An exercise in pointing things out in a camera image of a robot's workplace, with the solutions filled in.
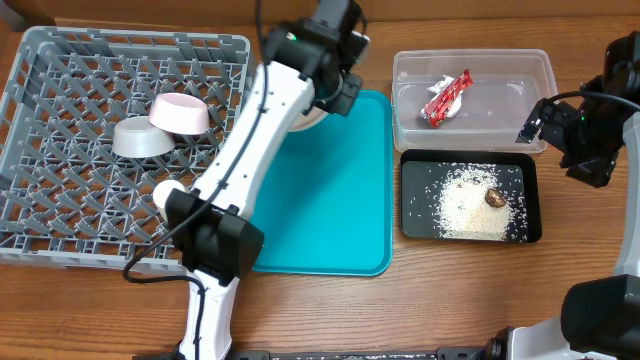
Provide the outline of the large white plate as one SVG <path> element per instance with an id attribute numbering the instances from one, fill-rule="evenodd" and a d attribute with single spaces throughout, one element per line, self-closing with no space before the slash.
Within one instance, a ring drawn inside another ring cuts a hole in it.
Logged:
<path id="1" fill-rule="evenodd" d="M 307 114 L 300 114 L 289 128 L 290 132 L 300 132 L 320 123 L 328 113 L 313 107 Z"/>

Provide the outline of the brown food chunk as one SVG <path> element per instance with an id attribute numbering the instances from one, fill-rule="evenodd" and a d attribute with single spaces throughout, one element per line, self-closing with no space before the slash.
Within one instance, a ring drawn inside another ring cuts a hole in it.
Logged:
<path id="1" fill-rule="evenodd" d="M 507 204 L 507 201 L 501 194 L 501 192 L 495 188 L 488 188 L 485 193 L 486 203 L 493 208 L 502 208 Z"/>

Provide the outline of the red snack wrapper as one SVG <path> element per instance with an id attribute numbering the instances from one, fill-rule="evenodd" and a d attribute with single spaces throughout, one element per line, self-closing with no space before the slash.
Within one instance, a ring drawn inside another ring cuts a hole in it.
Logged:
<path id="1" fill-rule="evenodd" d="M 454 81 L 438 95 L 434 94 L 434 97 L 420 111 L 421 116 L 433 127 L 438 127 L 447 118 L 446 115 L 456 97 L 462 94 L 466 88 L 473 85 L 468 69 L 453 78 Z"/>

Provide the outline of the pile of rice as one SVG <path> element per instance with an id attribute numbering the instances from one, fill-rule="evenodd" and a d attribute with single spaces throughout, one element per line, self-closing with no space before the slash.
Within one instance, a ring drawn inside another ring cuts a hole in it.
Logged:
<path id="1" fill-rule="evenodd" d="M 493 208 L 488 188 L 507 204 Z M 401 229 L 411 238 L 529 240 L 522 169 L 516 165 L 407 161 L 401 167 Z"/>

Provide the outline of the pink small bowl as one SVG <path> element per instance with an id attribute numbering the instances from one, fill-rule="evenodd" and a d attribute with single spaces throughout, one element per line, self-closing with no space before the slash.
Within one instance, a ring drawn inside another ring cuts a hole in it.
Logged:
<path id="1" fill-rule="evenodd" d="M 209 128 L 206 104 L 182 93 L 159 94 L 151 106 L 149 121 L 161 130 L 181 135 L 201 135 Z"/>

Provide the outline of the white paper cup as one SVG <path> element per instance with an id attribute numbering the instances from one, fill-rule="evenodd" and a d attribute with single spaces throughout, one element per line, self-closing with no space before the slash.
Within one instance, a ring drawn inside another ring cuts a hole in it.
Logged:
<path id="1" fill-rule="evenodd" d="M 161 181 L 152 192 L 152 200 L 164 221 L 167 220 L 165 211 L 166 203 L 173 190 L 185 192 L 186 187 L 176 180 L 164 180 Z"/>

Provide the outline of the grey bowl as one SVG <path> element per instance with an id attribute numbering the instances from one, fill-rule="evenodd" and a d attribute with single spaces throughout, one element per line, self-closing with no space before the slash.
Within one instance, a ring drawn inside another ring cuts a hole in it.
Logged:
<path id="1" fill-rule="evenodd" d="M 119 121 L 114 128 L 112 151 L 127 158 L 150 158 L 170 152 L 175 147 L 173 136 L 152 125 L 148 116 Z"/>

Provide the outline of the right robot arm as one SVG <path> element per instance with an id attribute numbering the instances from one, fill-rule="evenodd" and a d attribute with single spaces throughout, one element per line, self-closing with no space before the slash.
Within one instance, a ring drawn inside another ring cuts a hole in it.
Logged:
<path id="1" fill-rule="evenodd" d="M 572 286 L 559 315 L 497 333 L 484 359 L 636 359 L 639 356 L 639 34 L 611 42 L 601 74 L 579 89 L 541 99 L 517 139 L 545 141 L 568 177 L 609 184 L 627 162 L 625 207 L 612 273 Z"/>

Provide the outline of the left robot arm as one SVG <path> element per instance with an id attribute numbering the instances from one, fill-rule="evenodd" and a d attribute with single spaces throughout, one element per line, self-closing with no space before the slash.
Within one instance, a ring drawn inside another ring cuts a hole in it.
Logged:
<path id="1" fill-rule="evenodd" d="M 267 170 L 307 113 L 349 113 L 362 86 L 351 69 L 369 44 L 352 24 L 317 19 L 284 23 L 262 39 L 256 83 L 231 134 L 191 190 L 175 189 L 165 202 L 190 290 L 178 358 L 227 356 L 236 289 L 263 247 L 250 219 Z"/>

